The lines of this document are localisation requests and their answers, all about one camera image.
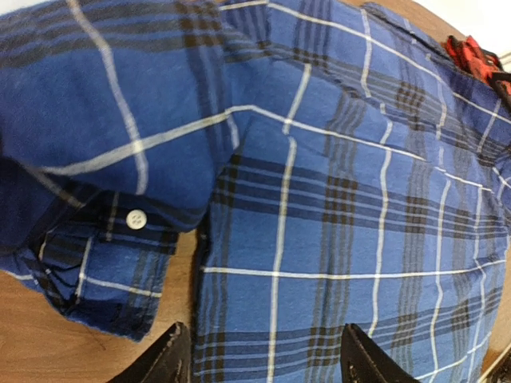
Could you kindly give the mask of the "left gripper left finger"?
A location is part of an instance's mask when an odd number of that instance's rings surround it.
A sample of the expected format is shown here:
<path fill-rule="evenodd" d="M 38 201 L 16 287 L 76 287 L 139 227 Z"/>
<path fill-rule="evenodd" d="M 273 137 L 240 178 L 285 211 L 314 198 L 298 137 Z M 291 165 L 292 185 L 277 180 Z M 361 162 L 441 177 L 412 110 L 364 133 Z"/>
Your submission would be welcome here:
<path fill-rule="evenodd" d="M 175 322 L 142 355 L 109 382 L 188 382 L 190 367 L 191 336 L 184 323 Z"/>

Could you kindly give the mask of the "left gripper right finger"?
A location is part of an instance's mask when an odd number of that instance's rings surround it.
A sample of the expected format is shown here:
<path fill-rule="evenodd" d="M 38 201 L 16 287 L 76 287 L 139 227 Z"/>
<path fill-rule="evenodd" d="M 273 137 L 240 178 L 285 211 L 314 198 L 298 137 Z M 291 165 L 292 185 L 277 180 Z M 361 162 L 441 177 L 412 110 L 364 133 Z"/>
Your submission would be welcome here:
<path fill-rule="evenodd" d="M 344 383 L 415 383 L 415 379 L 356 324 L 344 326 L 340 347 Z"/>

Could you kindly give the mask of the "blue plaid long sleeve shirt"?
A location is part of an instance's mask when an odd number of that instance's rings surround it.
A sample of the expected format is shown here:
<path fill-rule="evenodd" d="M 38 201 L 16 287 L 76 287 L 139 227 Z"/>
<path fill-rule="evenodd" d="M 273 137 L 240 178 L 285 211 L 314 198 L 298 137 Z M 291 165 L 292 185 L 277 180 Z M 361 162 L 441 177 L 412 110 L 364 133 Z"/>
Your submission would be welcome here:
<path fill-rule="evenodd" d="M 356 324 L 475 382 L 510 111 L 374 3 L 47 1 L 1 16 L 1 268 L 140 341 L 195 231 L 195 382 L 341 382 Z"/>

